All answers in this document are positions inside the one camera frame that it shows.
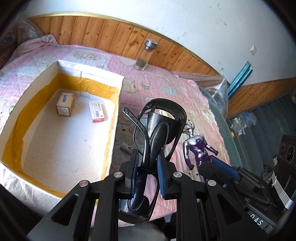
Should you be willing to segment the purple silver action figure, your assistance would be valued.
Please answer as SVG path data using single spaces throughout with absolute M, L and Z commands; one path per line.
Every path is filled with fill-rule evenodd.
M 189 151 L 194 154 L 197 167 L 199 167 L 203 162 L 210 160 L 207 151 L 212 152 L 215 156 L 217 156 L 219 153 L 212 146 L 208 145 L 202 135 L 194 135 L 194 129 L 195 125 L 191 121 L 188 121 L 182 131 L 182 133 L 188 135 L 188 138 L 183 142 L 183 153 L 185 163 L 188 166 L 189 170 L 193 170 L 195 166 L 190 161 Z

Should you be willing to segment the white plastic tube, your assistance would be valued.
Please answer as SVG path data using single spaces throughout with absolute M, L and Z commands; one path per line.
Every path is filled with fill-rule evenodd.
M 119 147 L 122 151 L 124 151 L 125 153 L 131 155 L 132 154 L 132 150 L 133 148 L 131 146 L 129 146 L 128 144 L 122 142 L 120 147 Z

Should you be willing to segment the black sunglasses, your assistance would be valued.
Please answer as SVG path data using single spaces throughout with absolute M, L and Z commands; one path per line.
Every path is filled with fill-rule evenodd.
M 157 157 L 163 149 L 165 158 L 170 161 L 187 121 L 185 110 L 176 102 L 155 98 L 150 100 L 136 117 L 128 108 L 122 112 L 135 124 L 133 135 L 140 133 L 144 146 L 136 146 L 139 151 L 137 184 L 133 198 L 119 201 L 119 220 L 138 225 L 150 220 L 158 195 L 159 179 Z M 125 174 L 123 162 L 120 171 Z

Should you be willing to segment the pink cartoon quilt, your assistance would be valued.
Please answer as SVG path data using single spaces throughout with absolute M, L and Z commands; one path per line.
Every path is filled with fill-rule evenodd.
M 122 109 L 129 108 L 133 114 L 138 115 L 145 104 L 155 98 L 169 99 L 181 105 L 188 120 L 195 125 L 195 133 L 203 135 L 208 144 L 219 152 L 218 158 L 230 164 L 231 157 L 225 145 L 229 131 L 224 118 L 219 111 L 211 109 L 209 98 L 193 80 L 177 77 L 153 66 L 140 72 L 134 68 L 132 59 L 94 48 L 62 46 L 53 35 L 21 44 L 13 53 L 12 61 L 1 70 L 1 132 L 29 85 L 59 60 L 88 65 L 123 76 L 112 159 L 107 176 L 129 159 L 129 155 L 119 148 L 122 142 L 132 145 L 133 141 L 137 141 L 138 146 L 142 146 L 140 137 L 133 136 L 134 123 Z M 2 163 L 1 185 L 40 215 L 49 212 L 62 198 L 50 196 L 30 186 Z

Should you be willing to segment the clear plastic bag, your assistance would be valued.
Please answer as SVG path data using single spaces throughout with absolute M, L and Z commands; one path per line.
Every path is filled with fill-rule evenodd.
M 244 112 L 233 119 L 233 122 L 230 128 L 233 129 L 237 133 L 237 135 L 240 136 L 245 134 L 246 128 L 255 126 L 256 123 L 257 123 L 257 118 L 253 113 Z

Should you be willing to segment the red white flat pack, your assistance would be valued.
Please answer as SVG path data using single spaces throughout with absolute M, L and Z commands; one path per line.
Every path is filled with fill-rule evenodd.
M 100 101 L 89 102 L 89 108 L 93 123 L 105 121 L 105 116 Z

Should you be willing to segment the white cardboard box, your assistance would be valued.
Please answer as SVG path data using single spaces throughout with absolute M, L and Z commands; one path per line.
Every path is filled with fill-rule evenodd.
M 1 132 L 1 163 L 30 186 L 63 197 L 79 181 L 104 179 L 111 165 L 123 76 L 56 61 L 18 100 Z M 62 92 L 75 96 L 71 116 L 57 113 Z M 89 102 L 105 121 L 93 123 Z

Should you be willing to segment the bubble wrap sheet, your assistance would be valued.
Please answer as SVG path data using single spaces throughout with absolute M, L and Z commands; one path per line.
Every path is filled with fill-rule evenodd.
M 215 105 L 219 109 L 224 118 L 227 117 L 228 112 L 228 93 L 227 93 L 227 81 L 222 75 L 210 76 L 205 74 L 185 73 L 185 72 L 173 72 L 177 77 L 193 80 L 198 87 L 205 90 L 210 96 L 210 99 L 214 101 Z

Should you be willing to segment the small brown cardboard box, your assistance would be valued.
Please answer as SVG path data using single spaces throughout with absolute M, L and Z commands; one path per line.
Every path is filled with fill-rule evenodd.
M 63 116 L 71 116 L 74 109 L 74 104 L 74 94 L 62 92 L 56 103 L 57 113 Z

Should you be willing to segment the teal metal bars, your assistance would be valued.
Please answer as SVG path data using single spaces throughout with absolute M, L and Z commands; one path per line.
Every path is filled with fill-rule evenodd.
M 250 74 L 253 72 L 251 63 L 247 61 L 241 71 L 237 74 L 234 80 L 231 82 L 227 89 L 228 99 L 230 99 L 238 91 L 238 89 L 244 84 Z

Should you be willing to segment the glass tea bottle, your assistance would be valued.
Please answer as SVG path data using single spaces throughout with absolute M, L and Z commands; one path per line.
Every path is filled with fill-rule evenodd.
M 134 64 L 134 68 L 139 71 L 144 71 L 157 46 L 158 43 L 156 41 L 147 39 L 140 51 L 136 63 Z

